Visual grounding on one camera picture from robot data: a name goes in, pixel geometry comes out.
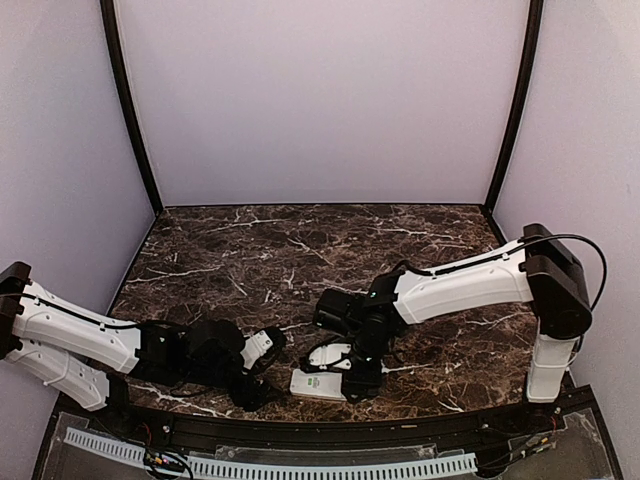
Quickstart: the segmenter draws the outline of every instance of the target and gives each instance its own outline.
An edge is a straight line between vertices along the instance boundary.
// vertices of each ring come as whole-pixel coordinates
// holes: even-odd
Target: black frame edge
[[[33,467],[33,472],[31,473],[31,480],[41,480],[42,474],[44,473],[44,466],[47,461],[47,457],[49,456],[49,449],[51,448],[51,439],[53,438],[53,434],[56,431],[56,425],[58,424],[58,400],[53,407],[53,412],[51,412],[51,416],[49,417],[49,421],[47,422],[47,428],[44,431],[44,435],[42,436],[42,442],[40,442],[40,450],[38,450],[38,456],[36,457],[36,464]]]
[[[136,163],[140,170],[140,176],[147,191],[149,202],[156,215],[159,215],[164,209],[160,192],[153,177],[149,157],[142,140],[140,125],[133,105],[133,97],[129,87],[127,71],[124,64],[124,56],[122,55],[122,46],[120,45],[120,35],[118,33],[118,22],[116,19],[115,6],[113,0],[100,0],[100,9],[102,11],[102,23],[104,25],[104,34],[107,40],[107,48],[109,50],[109,58],[111,59],[111,69],[113,70],[113,78],[118,90],[120,98],[120,107],[124,116],[127,131],[129,132],[129,140],[133,148],[133,154],[136,157]]]
[[[516,88],[513,93],[513,101],[511,102],[511,110],[507,127],[502,139],[502,146],[498,154],[498,160],[491,179],[491,185],[487,192],[487,198],[484,206],[490,213],[496,208],[498,197],[504,184],[504,179],[509,168],[509,161],[513,154],[513,147],[516,143],[520,122],[522,120],[522,112],[527,99],[529,90],[529,82],[531,81],[531,72],[533,71],[533,62],[536,56],[536,47],[538,45],[538,35],[540,33],[540,24],[542,22],[542,7],[544,0],[531,0],[529,4],[529,17],[527,19],[527,29],[524,37],[524,45],[522,46],[522,57],[520,58],[520,69],[518,70],[518,79]]]
[[[480,213],[482,213],[482,215],[484,216],[484,219],[487,221],[487,224],[491,229],[491,233],[493,233],[493,236],[496,237],[496,240],[498,241],[500,246],[506,244],[507,237],[504,236],[504,233],[502,233],[502,229],[500,228],[500,225],[498,225],[498,222],[496,222],[496,219],[493,218],[493,213],[491,213],[489,209],[484,205],[479,205],[479,207],[480,207]]]
[[[468,202],[264,202],[264,203],[203,203],[189,205],[165,205],[165,208],[210,208],[210,207],[265,207],[265,206],[312,206],[312,205],[430,205],[434,207],[477,207],[479,203]]]
[[[622,480],[619,460],[591,387],[586,385],[567,389],[558,398],[558,406],[561,407],[562,414],[585,408],[591,409],[605,444],[614,478]],[[186,451],[191,449],[214,453],[219,445],[289,449],[293,443],[294,450],[331,451],[344,450],[345,445],[360,450],[437,443],[447,450],[464,448],[478,453],[504,443],[504,438],[484,438],[484,435],[479,434],[479,427],[487,420],[500,415],[509,415],[520,408],[519,404],[511,404],[460,414],[420,417],[410,420],[310,424],[201,417],[138,406],[133,406],[129,414],[142,419],[152,431],[158,432],[160,440],[158,447]],[[56,404],[54,415],[57,416],[61,412],[90,420],[97,416],[96,413],[83,410],[64,394],[60,396],[60,401]],[[103,425],[107,425],[107,428],[111,427],[107,418],[103,417],[102,422]],[[103,425],[94,422],[93,428],[104,431]],[[171,425],[171,433],[163,434],[165,425]],[[324,438],[316,438],[315,434],[324,430],[328,430],[329,436],[322,435]],[[45,446],[48,446],[48,443],[43,442],[43,448]]]

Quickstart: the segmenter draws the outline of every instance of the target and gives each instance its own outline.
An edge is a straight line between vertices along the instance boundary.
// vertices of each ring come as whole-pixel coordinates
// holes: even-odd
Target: purple wall
[[[531,89],[497,220],[510,238],[542,222],[598,242],[610,281],[572,371],[591,383],[625,478],[638,478],[640,413],[640,10],[545,5]],[[600,262],[571,242],[588,274]]]
[[[484,199],[526,0],[118,5],[167,205]]]
[[[99,3],[4,2],[0,45],[0,269],[105,312],[153,214]],[[0,478],[31,478],[57,394],[4,362],[0,384]]]

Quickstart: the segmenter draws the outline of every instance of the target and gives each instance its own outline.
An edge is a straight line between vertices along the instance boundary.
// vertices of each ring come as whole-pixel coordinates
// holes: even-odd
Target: black bracket
[[[522,240],[549,237],[551,232],[534,223],[524,227]],[[587,284],[580,261],[558,240],[525,248],[521,269],[533,295],[532,307],[540,320],[540,333],[558,340],[583,335],[591,326]]]
[[[13,323],[16,315],[24,311],[20,296],[29,283],[29,273],[31,267],[22,262],[14,262],[0,273],[0,360],[20,345],[20,341],[12,334]]]

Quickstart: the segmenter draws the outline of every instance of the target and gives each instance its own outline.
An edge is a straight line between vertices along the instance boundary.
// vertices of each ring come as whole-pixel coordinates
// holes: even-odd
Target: wire
[[[242,367],[243,372],[251,375],[264,373],[271,365],[276,363],[276,360],[280,358],[284,347],[287,345],[287,339],[278,327],[266,327],[262,331],[267,334],[272,343],[267,351],[266,361],[264,357],[259,357],[251,368]]]
[[[584,335],[580,335],[580,339],[578,340],[578,345],[576,347],[576,351],[580,351],[582,348],[582,344],[584,343]]]
[[[540,434],[540,431],[536,431],[535,433],[532,433],[531,435],[529,435],[526,439],[524,439],[522,442],[520,442],[517,446],[513,447],[511,450],[509,450],[507,453],[505,453],[504,455],[499,456],[498,458],[494,458],[493,460],[491,460],[490,462],[484,463],[482,465],[478,465],[478,468],[486,468],[486,467],[490,467],[491,465],[494,465],[496,463],[498,463],[500,460],[504,460],[505,458],[510,457],[511,455],[513,455],[515,452],[517,452],[518,450],[520,450],[522,447],[524,447],[527,443],[529,443],[531,440],[533,440],[537,435]],[[491,468],[491,470],[497,470],[500,467],[493,467]]]
[[[0,298],[3,297],[22,297],[22,293],[0,293]]]
[[[505,432],[503,430],[499,430],[499,429],[493,428],[493,427],[481,427],[481,428],[476,429],[476,432],[478,432],[480,434],[485,433],[485,432],[496,433],[496,434],[502,435],[503,437],[507,437],[509,439],[519,438],[522,435],[524,435],[524,432]]]
[[[117,433],[113,432],[98,417],[94,416],[93,420],[95,420],[96,423],[98,425],[100,425],[105,432],[107,432],[112,437],[117,438],[121,442],[124,442],[124,443],[139,443],[136,440],[133,440],[133,439],[130,439],[130,438],[125,438],[122,435],[118,435]],[[158,453],[160,456],[165,456],[165,457],[169,457],[169,458],[174,459],[176,462],[178,462],[184,468],[184,471],[187,472],[187,474],[189,475],[189,479],[193,480],[195,478],[194,475],[193,475],[193,470],[191,470],[191,467],[189,466],[187,461],[184,458],[180,457],[179,454],[173,453],[173,452],[167,452],[167,451],[159,450],[159,449],[154,449],[154,452],[151,451],[150,447],[151,447],[151,442],[153,440],[153,437],[151,435],[151,429],[149,428],[149,425],[147,425],[144,422],[142,424],[140,424],[138,427],[141,427],[141,426],[144,427],[145,430],[147,431],[147,442],[146,443],[140,442],[140,443],[143,443],[143,445],[144,445],[145,455],[156,456],[156,455],[152,455],[155,452],[155,453]],[[168,474],[159,472],[157,470],[156,466],[153,463],[149,463],[148,466],[153,471],[154,475],[152,475],[152,476],[154,478],[173,479],[173,478],[179,478],[182,475],[182,473],[180,473],[180,474],[174,476],[174,475],[168,475]]]
[[[607,258],[604,255],[604,252],[602,251],[602,249],[600,248],[600,246],[594,242],[593,240],[587,238],[587,237],[583,237],[582,235],[576,235],[574,233],[558,233],[558,234],[554,234],[554,235],[549,235],[548,237],[543,237],[543,238],[536,238],[534,240],[530,240],[528,242],[524,242],[521,245],[518,245],[517,247],[509,250],[507,252],[507,255],[512,255],[516,252],[519,252],[520,250],[530,247],[531,245],[536,245],[538,243],[543,243],[543,242],[548,242],[551,240],[578,240],[580,242],[586,243],[587,245],[589,245],[590,247],[592,247],[597,253],[598,256],[600,257],[600,261],[602,262],[602,279],[600,280],[600,287],[598,288],[598,293],[596,294],[593,303],[591,304],[591,310],[595,309],[596,306],[598,305],[598,303],[600,302],[600,299],[602,298],[602,294],[604,293],[604,287],[607,283],[607,276],[608,276],[608,266],[607,266]]]
[[[580,342],[578,342],[574,347],[573,347],[573,355],[571,356],[571,358],[569,359],[569,361],[567,362],[567,367],[570,367],[571,365],[573,365],[573,362],[576,361],[576,358],[578,358],[578,353],[580,352],[580,348],[582,347],[582,344]]]
[[[544,437],[535,445],[532,445],[522,450],[514,459],[508,461],[507,463],[490,467],[489,470],[494,470],[494,471],[498,469],[503,470],[515,463],[518,463],[521,460],[524,460],[525,458],[529,458],[533,455],[538,455],[540,453],[546,452],[551,446],[551,444],[548,443],[548,440],[549,440],[549,437]]]
[[[311,356],[311,354],[313,352],[315,352],[317,349],[322,348],[322,347],[326,347],[328,345],[331,345],[333,343],[349,343],[351,344],[351,342],[349,341],[349,337],[345,337],[342,335],[333,335],[329,338],[326,338],[324,340],[322,340],[321,342],[316,343],[313,347],[311,347],[311,349],[309,349],[309,351],[302,357],[300,357],[300,364],[301,364],[301,368],[302,371],[306,372],[306,368],[311,369],[312,371],[324,371],[327,368],[333,367],[341,362],[344,362],[345,360],[351,358],[350,354],[346,354],[346,355],[341,355],[341,358],[339,360],[333,361],[331,363],[326,363],[323,365],[311,365],[311,363],[309,362],[309,357]]]
[[[536,245],[538,243],[543,243],[543,242],[549,242],[551,240],[563,240],[563,239],[578,240],[580,242],[586,243],[587,245],[591,246],[598,253],[598,256],[600,257],[600,261],[602,262],[602,279],[600,281],[600,287],[598,288],[598,293],[596,294],[593,300],[593,303],[590,306],[590,309],[593,311],[598,305],[598,303],[600,302],[600,299],[602,298],[602,294],[604,293],[604,287],[607,283],[607,276],[608,276],[608,270],[609,270],[607,266],[607,259],[604,255],[604,252],[602,251],[600,246],[598,246],[597,243],[595,243],[593,240],[587,237],[583,237],[582,235],[576,235],[573,233],[558,233],[558,234],[549,235],[547,237],[536,238],[533,240],[525,241],[520,245],[518,245],[517,247],[512,248],[507,252],[492,255],[490,257],[485,257],[473,262],[464,263],[462,265],[456,265],[454,267],[441,268],[440,270],[420,270],[412,266],[408,260],[402,260],[392,269],[392,271],[395,271],[400,267],[404,266],[407,270],[409,270],[412,273],[415,273],[416,275],[422,275],[427,277],[446,275],[446,274],[453,273],[465,268],[475,267],[477,265],[482,265],[484,263],[492,262],[494,260],[499,260],[503,258],[504,255],[513,255],[514,253],[517,253],[520,250],[530,247],[531,245]]]
[[[10,295],[17,295],[17,294],[3,294],[3,296],[10,296]],[[155,326],[155,325],[166,325],[169,327],[174,327],[177,328],[181,331],[185,331],[187,330],[189,327],[187,327],[186,325],[181,325],[179,323],[175,323],[175,322],[169,322],[166,320],[148,320],[146,322],[140,322],[140,323],[131,323],[129,325],[109,325],[103,322],[100,322],[98,320],[95,320],[93,318],[87,317],[86,315],[82,315],[81,313],[77,313],[74,312],[73,310],[69,310],[68,308],[65,308],[61,305],[57,305],[53,302],[50,302],[49,300],[45,300],[44,298],[40,298],[40,297],[36,297],[35,295],[31,295],[30,293],[23,293],[21,294],[21,296],[25,297],[25,298],[29,298],[31,300],[39,300],[40,302],[42,302],[43,304],[45,304],[48,307],[51,308],[55,308],[56,310],[59,310],[63,313],[66,313],[67,315],[71,315],[72,317],[75,317],[79,320],[83,320],[85,322],[89,322],[92,323],[94,325],[98,325],[100,326],[100,328],[103,328],[105,330],[130,330],[132,328],[148,328],[150,326]]]

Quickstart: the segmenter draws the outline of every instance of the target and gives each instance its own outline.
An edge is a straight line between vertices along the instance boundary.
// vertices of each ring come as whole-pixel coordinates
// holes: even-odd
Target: marble table surface
[[[287,390],[298,359],[331,335],[310,324],[325,288],[366,292],[407,258],[430,267],[496,248],[477,206],[289,205],[179,207],[156,222],[112,315],[191,323],[228,319],[250,334],[277,325],[287,336],[263,374]],[[381,395],[356,405],[286,396],[254,413],[223,391],[173,397],[130,380],[141,406],[214,417],[313,422],[407,419],[516,403],[536,321],[528,306],[495,305],[412,327],[395,343]],[[198,386],[187,385],[182,392]]]

